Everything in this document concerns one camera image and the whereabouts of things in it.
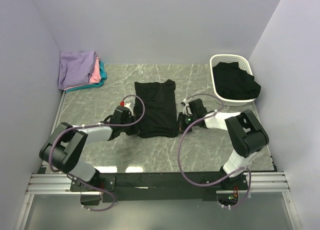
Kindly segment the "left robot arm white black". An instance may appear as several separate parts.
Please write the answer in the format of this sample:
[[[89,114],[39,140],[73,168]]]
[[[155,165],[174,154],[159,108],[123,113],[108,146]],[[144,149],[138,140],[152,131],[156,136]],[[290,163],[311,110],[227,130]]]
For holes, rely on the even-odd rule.
[[[85,144],[99,141],[110,141],[120,133],[136,133],[135,126],[128,124],[136,120],[129,108],[118,106],[113,115],[108,116],[94,128],[80,128],[61,122],[39,152],[39,157],[48,162],[50,151],[52,167],[82,179],[82,185],[88,191],[94,191],[103,184],[100,172],[90,164],[81,161],[80,156]]]

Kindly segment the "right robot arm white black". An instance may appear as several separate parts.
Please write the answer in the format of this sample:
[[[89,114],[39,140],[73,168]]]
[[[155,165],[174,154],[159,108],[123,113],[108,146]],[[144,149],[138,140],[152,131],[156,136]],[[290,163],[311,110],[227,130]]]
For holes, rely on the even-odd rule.
[[[220,129],[228,132],[233,151],[220,168],[219,181],[222,188],[230,190],[255,155],[269,143],[269,137],[256,115],[251,110],[223,113],[218,110],[208,112],[201,99],[181,103],[178,125],[183,135],[192,130],[195,124],[205,129]]]

